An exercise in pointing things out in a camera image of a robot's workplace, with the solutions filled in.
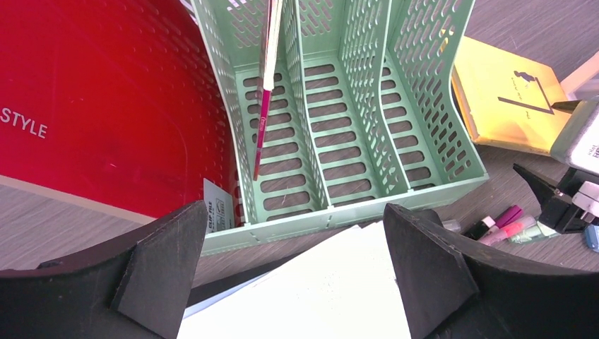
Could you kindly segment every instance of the wooden edge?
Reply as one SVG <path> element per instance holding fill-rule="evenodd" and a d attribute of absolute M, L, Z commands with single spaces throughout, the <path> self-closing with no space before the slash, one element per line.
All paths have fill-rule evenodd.
<path fill-rule="evenodd" d="M 156 220 L 156 218 L 152 218 L 150 216 L 143 215 L 140 213 L 131 212 L 130 210 L 124 210 L 123 208 L 114 207 L 105 203 L 99 203 L 97 201 L 93 201 L 87 198 L 74 196 L 73 194 L 60 192 L 55 189 L 49 189 L 47 187 L 31 184 L 29 182 L 24 182 L 2 175 L 0 175 L 0 184 L 12 187 L 14 189 L 19 189 L 21 191 L 37 194 L 39 196 L 45 196 L 54 200 L 63 201 L 65 203 L 72 203 L 83 208 L 96 210 L 97 212 L 112 215 L 114 217 L 129 220 L 132 222 L 137 222 L 142 225 L 148 224 Z"/>
<path fill-rule="evenodd" d="M 578 90 L 584 83 L 592 79 L 599 73 L 599 52 L 595 53 L 582 66 L 578 67 L 574 72 L 567 76 L 561 83 L 562 89 L 569 99 L 574 98 L 574 92 Z"/>

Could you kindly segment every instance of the marker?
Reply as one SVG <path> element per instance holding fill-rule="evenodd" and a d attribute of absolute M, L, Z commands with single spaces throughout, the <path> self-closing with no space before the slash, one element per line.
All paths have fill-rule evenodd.
<path fill-rule="evenodd" d="M 505 240 L 512 237 L 529 227 L 537 224 L 537 220 L 532 215 L 524 215 L 522 218 L 514 221 L 513 223 L 504 226 L 497 230 L 495 233 L 489 234 L 485 237 L 480 238 L 479 242 L 491 246 L 501 240 Z"/>
<path fill-rule="evenodd" d="M 503 226 L 507 226 L 514 221 L 518 220 L 523 214 L 523 211 L 520 207 L 512 206 L 508 208 L 505 212 L 503 212 L 498 218 L 495 224 L 498 228 L 502 228 Z"/>
<path fill-rule="evenodd" d="M 495 220 L 490 216 L 486 216 L 481 221 L 474 224 L 474 226 L 470 227 L 470 229 L 464 233 L 464 236 L 470 239 L 479 240 L 493 226 L 495 226 Z"/>

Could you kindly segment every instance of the pen cap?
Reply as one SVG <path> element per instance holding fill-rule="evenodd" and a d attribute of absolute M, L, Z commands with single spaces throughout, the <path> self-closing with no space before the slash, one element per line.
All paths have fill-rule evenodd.
<path fill-rule="evenodd" d="M 512 237 L 529 227 L 537 224 L 537 220 L 532 215 L 524 215 L 522 218 L 506 225 L 502 228 L 507 237 Z"/>
<path fill-rule="evenodd" d="M 503 226 L 507 226 L 511 224 L 513 221 L 516 221 L 521 216 L 522 209 L 518 206 L 512 206 L 497 218 L 495 224 L 497 225 L 497 227 L 502 228 Z"/>
<path fill-rule="evenodd" d="M 457 220 L 451 219 L 451 220 L 447 220 L 447 221 L 443 221 L 443 227 L 446 230 L 450 230 L 452 232 L 460 232 L 461 230 L 461 226 L 460 223 Z"/>
<path fill-rule="evenodd" d="M 470 239 L 479 240 L 483 235 L 485 235 L 485 233 L 487 233 L 489 228 L 493 227 L 494 225 L 495 220 L 487 216 L 474 224 L 474 226 L 470 227 L 470 229 L 464 233 L 464 236 Z"/>

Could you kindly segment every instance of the lip gloss tube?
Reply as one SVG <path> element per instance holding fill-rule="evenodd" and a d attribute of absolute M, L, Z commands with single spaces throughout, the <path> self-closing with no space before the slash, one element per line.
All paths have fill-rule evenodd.
<path fill-rule="evenodd" d="M 503 228 L 500 228 L 494 233 L 480 238 L 478 241 L 485 245 L 491 246 L 497 242 L 500 242 L 501 240 L 508 239 L 511 236 L 516 235 L 536 224 L 537 220 L 535 220 L 532 215 L 524 215 L 522 218 L 504 226 Z"/>

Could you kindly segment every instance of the cosmetic product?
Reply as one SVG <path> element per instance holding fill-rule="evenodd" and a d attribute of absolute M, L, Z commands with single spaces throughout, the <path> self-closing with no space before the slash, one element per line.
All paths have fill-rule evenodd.
<path fill-rule="evenodd" d="M 514 244 L 530 244 L 558 236 L 559 233 L 543 225 L 537 220 L 537 224 L 510 237 L 509 241 Z"/>
<path fill-rule="evenodd" d="M 489 234 L 486 237 L 478 240 L 485 245 L 493 245 L 501 240 L 508 239 L 529 227 L 532 227 L 537 224 L 537 220 L 532 215 L 524 215 L 522 218 L 514 221 L 513 223 L 503 226 L 495 233 Z"/>

